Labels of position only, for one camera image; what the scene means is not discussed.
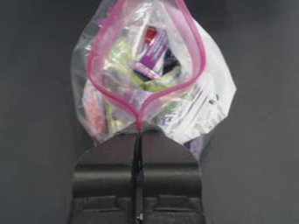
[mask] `plastic bag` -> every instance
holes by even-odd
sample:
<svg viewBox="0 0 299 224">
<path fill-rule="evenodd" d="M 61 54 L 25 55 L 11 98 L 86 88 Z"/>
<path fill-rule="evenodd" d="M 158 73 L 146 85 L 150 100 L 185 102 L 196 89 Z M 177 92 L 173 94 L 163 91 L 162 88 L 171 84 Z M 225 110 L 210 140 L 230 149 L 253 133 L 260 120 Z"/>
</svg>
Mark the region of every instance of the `plastic bag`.
<svg viewBox="0 0 299 224">
<path fill-rule="evenodd" d="M 99 142 L 147 121 L 186 144 L 229 115 L 230 70 L 184 0 L 102 1 L 71 72 L 79 120 Z"/>
</svg>

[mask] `clear plastic bag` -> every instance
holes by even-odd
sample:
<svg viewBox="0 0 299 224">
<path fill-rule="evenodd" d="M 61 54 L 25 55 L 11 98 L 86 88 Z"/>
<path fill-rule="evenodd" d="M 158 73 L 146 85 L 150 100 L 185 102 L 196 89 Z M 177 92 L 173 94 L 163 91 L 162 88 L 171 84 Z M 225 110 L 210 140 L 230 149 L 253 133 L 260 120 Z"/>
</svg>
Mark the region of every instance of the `clear plastic bag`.
<svg viewBox="0 0 299 224">
<path fill-rule="evenodd" d="M 229 115 L 230 70 L 184 0 L 102 1 L 71 71 L 79 120 L 99 142 L 149 121 L 186 144 Z"/>
</svg>

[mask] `green object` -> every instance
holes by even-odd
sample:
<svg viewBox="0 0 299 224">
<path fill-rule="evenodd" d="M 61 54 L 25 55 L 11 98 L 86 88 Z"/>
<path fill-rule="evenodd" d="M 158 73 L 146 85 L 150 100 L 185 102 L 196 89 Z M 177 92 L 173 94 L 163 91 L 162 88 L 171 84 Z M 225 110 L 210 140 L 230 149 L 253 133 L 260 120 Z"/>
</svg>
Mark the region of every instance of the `green object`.
<svg viewBox="0 0 299 224">
<path fill-rule="evenodd" d="M 162 77 L 162 79 L 147 81 L 145 83 L 145 90 L 157 93 L 167 88 L 180 85 L 181 74 L 182 68 L 177 66 L 174 70 Z"/>
<path fill-rule="evenodd" d="M 109 53 L 107 63 L 114 69 L 122 72 L 123 75 L 127 75 L 141 88 L 145 88 L 145 81 L 131 68 L 131 62 L 135 60 L 133 51 L 133 46 L 127 40 L 119 38 Z"/>
</svg>

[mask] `bag contents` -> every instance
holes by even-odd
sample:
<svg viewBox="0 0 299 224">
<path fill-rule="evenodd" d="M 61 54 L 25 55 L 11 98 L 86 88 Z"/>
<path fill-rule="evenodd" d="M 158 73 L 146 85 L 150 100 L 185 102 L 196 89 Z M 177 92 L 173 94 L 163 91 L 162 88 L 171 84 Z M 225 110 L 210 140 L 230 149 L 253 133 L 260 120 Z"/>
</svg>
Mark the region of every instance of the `bag contents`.
<svg viewBox="0 0 299 224">
<path fill-rule="evenodd" d="M 101 142 L 147 121 L 186 144 L 229 115 L 230 70 L 184 0 L 103 0 L 71 69 L 79 120 Z"/>
</svg>

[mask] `ziplock bag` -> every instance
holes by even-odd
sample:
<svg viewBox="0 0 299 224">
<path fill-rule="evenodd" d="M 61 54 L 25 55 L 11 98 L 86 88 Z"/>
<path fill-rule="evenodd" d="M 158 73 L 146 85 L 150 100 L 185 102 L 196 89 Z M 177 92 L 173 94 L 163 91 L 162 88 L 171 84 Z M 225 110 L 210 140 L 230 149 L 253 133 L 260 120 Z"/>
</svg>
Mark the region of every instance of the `ziplock bag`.
<svg viewBox="0 0 299 224">
<path fill-rule="evenodd" d="M 150 122 L 180 144 L 197 145 L 197 153 L 237 91 L 221 49 L 184 0 L 102 1 L 71 73 L 79 120 L 98 142 Z"/>
</svg>

